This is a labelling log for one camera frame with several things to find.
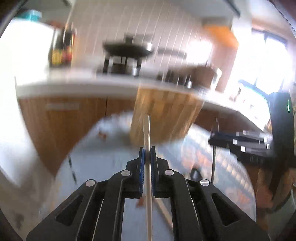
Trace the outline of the wooden chopstick pair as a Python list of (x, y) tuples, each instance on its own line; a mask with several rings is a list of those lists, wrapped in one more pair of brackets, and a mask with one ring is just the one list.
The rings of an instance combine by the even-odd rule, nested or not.
[(163, 215), (165, 221), (168, 224), (168, 227), (170, 228), (171, 231), (173, 231), (173, 220), (172, 216), (169, 213), (168, 209), (166, 208), (164, 202), (161, 199), (155, 199), (154, 200), (158, 209), (160, 210), (161, 214)]

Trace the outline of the black plastic spoon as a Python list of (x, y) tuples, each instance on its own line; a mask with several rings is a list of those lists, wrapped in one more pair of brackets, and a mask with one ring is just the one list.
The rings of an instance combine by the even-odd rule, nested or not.
[[(219, 121), (218, 118), (215, 118), (214, 124), (210, 130), (210, 138), (214, 137), (215, 133), (219, 131)], [(214, 183), (215, 178), (215, 168), (216, 168), (216, 146), (211, 145), (212, 147), (212, 166), (211, 166), (211, 183)], [(202, 178), (202, 174), (197, 167), (193, 167), (190, 172), (190, 178), (193, 181), (198, 181)]]

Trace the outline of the white kitchen counter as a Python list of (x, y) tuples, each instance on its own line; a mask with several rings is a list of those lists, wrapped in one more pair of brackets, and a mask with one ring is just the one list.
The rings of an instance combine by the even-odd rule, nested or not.
[(270, 115), (267, 104), (257, 110), (231, 101), (225, 94), (200, 87), (189, 89), (172, 83), (126, 75), (96, 74), (90, 69), (55, 69), (23, 73), (15, 78), (18, 98), (41, 96), (96, 96), (134, 99), (140, 87), (190, 93), (204, 100), (204, 108), (221, 113), (235, 113), (263, 130)]

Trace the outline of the patterned blue table cloth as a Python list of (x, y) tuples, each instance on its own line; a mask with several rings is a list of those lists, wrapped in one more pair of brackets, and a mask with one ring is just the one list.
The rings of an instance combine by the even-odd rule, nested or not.
[[(130, 142), (132, 115), (100, 120), (71, 151), (87, 181), (29, 232), (27, 240), (143, 240), (145, 212), (125, 207), (145, 195), (142, 145)], [(253, 186), (228, 150), (212, 149), (210, 133), (151, 148), (151, 196), (169, 199), (174, 240), (268, 240), (256, 223)]]

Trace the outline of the tan plastic utensil basket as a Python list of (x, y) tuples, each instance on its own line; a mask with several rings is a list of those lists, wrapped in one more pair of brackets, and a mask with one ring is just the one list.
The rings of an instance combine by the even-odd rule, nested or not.
[(182, 139), (200, 113), (204, 101), (191, 93), (139, 88), (135, 100), (130, 141), (144, 144), (143, 116), (150, 117), (151, 143)]

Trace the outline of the black gas stove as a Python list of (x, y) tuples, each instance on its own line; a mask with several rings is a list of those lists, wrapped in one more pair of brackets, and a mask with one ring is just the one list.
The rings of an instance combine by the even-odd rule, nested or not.
[(178, 66), (166, 70), (156, 68), (145, 69), (142, 59), (133, 59), (118, 56), (107, 56), (96, 69), (96, 74), (126, 75), (134, 78), (149, 78), (160, 82), (191, 88), (198, 66)]

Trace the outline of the black wok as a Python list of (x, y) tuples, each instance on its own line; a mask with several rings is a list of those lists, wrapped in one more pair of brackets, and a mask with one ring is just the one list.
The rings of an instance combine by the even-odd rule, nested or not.
[(150, 56), (154, 52), (153, 38), (153, 34), (126, 34), (123, 41), (106, 41), (103, 43), (103, 48), (109, 56), (140, 59)]

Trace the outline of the dark soy sauce bottle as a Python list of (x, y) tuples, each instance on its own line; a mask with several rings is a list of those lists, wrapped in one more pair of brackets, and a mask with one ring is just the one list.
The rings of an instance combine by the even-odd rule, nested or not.
[(51, 68), (65, 65), (64, 34), (66, 26), (55, 28), (49, 51), (49, 65)]

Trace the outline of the red label sauce bottle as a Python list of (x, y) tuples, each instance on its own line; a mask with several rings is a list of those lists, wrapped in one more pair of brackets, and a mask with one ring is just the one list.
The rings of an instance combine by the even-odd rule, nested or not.
[(62, 64), (70, 65), (73, 58), (73, 48), (76, 37), (76, 28), (72, 22), (68, 23), (63, 32), (62, 38)]

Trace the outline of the teal plastic crate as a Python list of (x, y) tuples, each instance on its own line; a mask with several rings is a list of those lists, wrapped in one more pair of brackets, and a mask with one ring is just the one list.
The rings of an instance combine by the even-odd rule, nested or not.
[(38, 22), (42, 17), (42, 13), (40, 11), (34, 9), (27, 9), (17, 13), (16, 18), (22, 18), (29, 21)]

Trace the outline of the orange object on wall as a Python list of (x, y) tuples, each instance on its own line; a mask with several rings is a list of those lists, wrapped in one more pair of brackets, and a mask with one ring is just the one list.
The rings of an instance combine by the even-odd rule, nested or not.
[(227, 25), (205, 24), (203, 28), (223, 45), (238, 49), (239, 42)]

